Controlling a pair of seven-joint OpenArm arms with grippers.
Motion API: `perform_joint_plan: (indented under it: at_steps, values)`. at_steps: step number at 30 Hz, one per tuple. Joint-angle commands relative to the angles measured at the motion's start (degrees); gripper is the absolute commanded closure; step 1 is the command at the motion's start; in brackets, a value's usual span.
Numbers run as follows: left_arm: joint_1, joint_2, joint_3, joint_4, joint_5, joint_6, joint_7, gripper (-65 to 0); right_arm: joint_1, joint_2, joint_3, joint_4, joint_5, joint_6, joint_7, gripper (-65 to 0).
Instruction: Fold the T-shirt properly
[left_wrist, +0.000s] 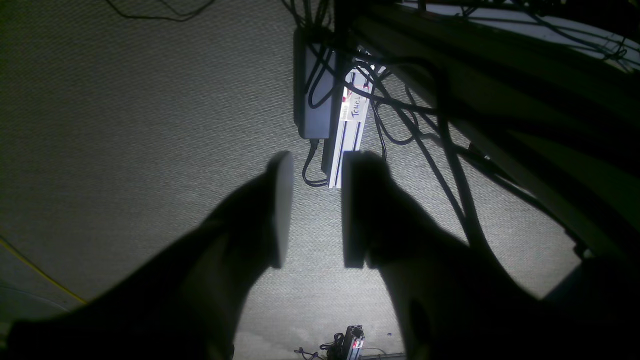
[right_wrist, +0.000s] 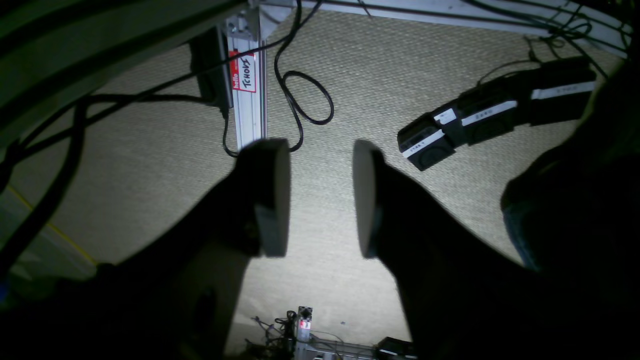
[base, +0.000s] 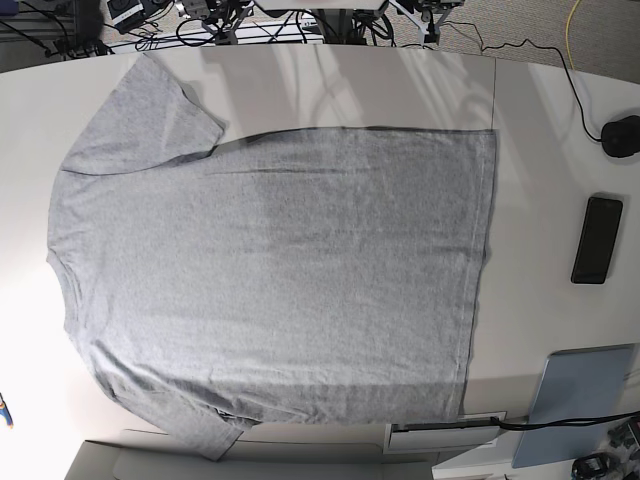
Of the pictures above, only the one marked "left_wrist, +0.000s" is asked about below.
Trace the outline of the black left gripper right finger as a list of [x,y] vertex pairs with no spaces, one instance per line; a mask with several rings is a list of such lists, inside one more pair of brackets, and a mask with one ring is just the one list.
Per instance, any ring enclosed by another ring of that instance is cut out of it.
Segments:
[[371,152],[342,174],[343,258],[384,281],[410,360],[637,360],[639,282],[590,258],[547,297],[462,243]]

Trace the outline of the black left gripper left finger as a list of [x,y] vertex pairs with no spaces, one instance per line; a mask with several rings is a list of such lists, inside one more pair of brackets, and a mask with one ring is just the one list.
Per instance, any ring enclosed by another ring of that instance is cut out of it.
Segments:
[[290,152],[222,200],[103,295],[72,312],[14,322],[3,360],[231,360],[249,292],[283,266],[294,189]]

